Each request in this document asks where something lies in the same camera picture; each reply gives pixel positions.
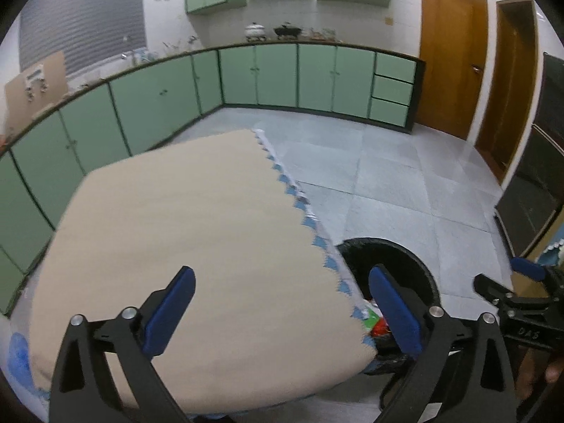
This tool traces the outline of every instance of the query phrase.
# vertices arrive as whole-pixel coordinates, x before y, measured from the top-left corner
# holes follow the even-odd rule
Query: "blue gripper pad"
[[[402,353],[417,358],[423,352],[421,326],[380,267],[370,271],[368,286]]]
[[[145,327],[143,354],[149,359],[162,355],[177,328],[182,315],[196,291],[196,275],[190,267],[182,267],[166,290],[167,294],[159,304]]]
[[[546,271],[542,265],[535,264],[525,258],[513,258],[511,268],[535,281],[543,281],[546,276]]]

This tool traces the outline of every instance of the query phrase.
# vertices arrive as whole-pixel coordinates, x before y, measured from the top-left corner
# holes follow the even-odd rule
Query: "green drawer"
[[[413,89],[411,84],[382,76],[375,76],[372,96],[395,101],[402,105],[409,105],[411,101],[411,89]]]
[[[416,63],[402,57],[390,56],[379,52],[376,55],[376,74],[389,78],[401,79],[408,83],[415,77]]]
[[[392,103],[391,101],[372,99],[370,107],[370,118],[375,121],[387,122],[388,124],[405,127],[407,120],[407,107]]]
[[[0,313],[6,314],[24,275],[0,248]]]

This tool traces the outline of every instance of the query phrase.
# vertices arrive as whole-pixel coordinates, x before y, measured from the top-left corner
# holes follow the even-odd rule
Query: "human hand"
[[[519,374],[515,382],[515,392],[519,399],[527,399],[537,380],[544,374],[546,383],[556,383],[564,371],[564,356],[548,364],[548,359],[542,357],[542,352],[529,349],[519,367]]]

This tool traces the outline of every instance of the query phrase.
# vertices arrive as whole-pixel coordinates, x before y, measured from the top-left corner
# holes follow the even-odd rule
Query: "trash can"
[[[413,289],[429,307],[441,305],[435,279],[422,261],[403,246],[383,238],[351,238],[337,246],[366,300],[371,300],[368,274],[383,264],[400,286]]]

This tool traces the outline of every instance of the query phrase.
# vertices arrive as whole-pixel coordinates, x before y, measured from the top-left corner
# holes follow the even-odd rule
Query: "drawer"
[[[412,84],[385,78],[383,76],[375,76],[372,96],[374,98],[383,98],[384,100],[401,103],[402,105],[409,105],[412,89]]]
[[[375,121],[405,127],[407,106],[373,98],[372,106],[370,107],[370,118]]]
[[[402,57],[390,56],[379,52],[376,55],[376,74],[388,76],[412,83],[415,77],[416,63]]]

